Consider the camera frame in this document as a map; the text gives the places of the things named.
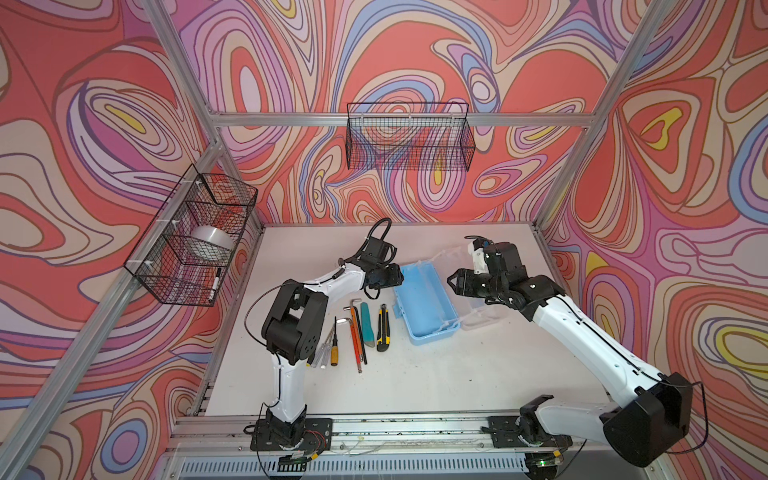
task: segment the wire basket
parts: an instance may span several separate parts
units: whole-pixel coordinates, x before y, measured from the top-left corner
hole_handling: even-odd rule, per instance
[[[350,170],[469,170],[475,138],[465,102],[354,102],[346,106]]]
[[[160,303],[212,306],[256,205],[258,190],[223,174],[197,173],[192,181],[146,256],[130,260],[131,252],[125,266]],[[199,227],[217,229],[217,240],[201,238]],[[139,267],[132,270],[129,262],[139,263]]]

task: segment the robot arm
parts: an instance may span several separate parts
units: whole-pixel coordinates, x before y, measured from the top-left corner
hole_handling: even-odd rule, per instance
[[[374,237],[383,223],[384,233]],[[402,284],[400,266],[392,263],[397,249],[384,241],[391,226],[389,218],[376,222],[357,252],[339,259],[337,270],[309,282],[286,280],[280,287],[261,327],[266,349],[273,354],[277,399],[266,411],[266,423],[276,444],[291,448],[304,437],[304,363],[315,355],[328,305],[348,293],[363,290],[373,298],[368,290]]]
[[[384,233],[374,237],[374,231],[383,223],[387,224]],[[311,358],[329,304],[358,290],[370,296],[368,290],[402,284],[400,266],[392,263],[397,249],[384,241],[391,226],[389,218],[376,222],[357,252],[350,258],[339,259],[337,270],[309,282],[286,280],[261,327],[266,349],[282,356],[290,365]]]
[[[637,358],[548,277],[528,277],[515,245],[472,239],[475,268],[458,269],[448,278],[453,291],[519,310],[578,357],[613,399],[607,404],[574,404],[539,396],[521,409],[521,439],[591,439],[644,467],[688,433],[693,387],[682,375],[665,376]]]

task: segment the metal vent grille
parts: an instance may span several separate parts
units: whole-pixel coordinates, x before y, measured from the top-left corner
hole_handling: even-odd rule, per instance
[[[300,471],[278,472],[277,458],[264,458],[262,465],[270,476],[295,476]],[[400,455],[321,455],[311,461],[304,475],[378,475],[439,473],[512,473],[527,472],[525,453],[454,453]],[[256,456],[249,458],[187,458],[181,478],[242,478],[260,473]]]

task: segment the plastic box lid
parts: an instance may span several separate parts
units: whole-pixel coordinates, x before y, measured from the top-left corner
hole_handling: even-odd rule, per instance
[[[458,321],[465,330],[476,329],[480,326],[496,323],[509,314],[509,309],[503,305],[485,305],[483,299],[459,296],[448,286],[448,277],[459,268],[474,269],[472,256],[468,247],[456,247],[435,255],[429,262],[435,267],[440,277],[440,284],[448,295],[448,299],[456,310]]]

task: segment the psychedelic wall pattern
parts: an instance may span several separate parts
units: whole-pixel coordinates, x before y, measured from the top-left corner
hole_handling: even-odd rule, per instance
[[[569,127],[475,129],[469,172],[355,170],[345,128],[230,127],[264,223],[530,221],[578,136]]]
[[[476,112],[589,112],[644,2],[251,2],[173,7],[215,111],[346,111],[462,100]],[[408,103],[405,108],[418,106]],[[578,131],[477,127],[468,173],[350,172],[346,129],[224,129],[265,223],[530,221]]]
[[[193,0],[174,8],[215,111],[346,111],[448,101],[477,112],[591,111],[642,0]]]
[[[703,380],[681,478],[768,478],[767,74],[765,2],[679,3],[546,230],[587,314]]]
[[[79,5],[0,2],[0,440],[207,145],[140,2]],[[252,245],[215,308],[136,295],[29,478],[146,476]]]

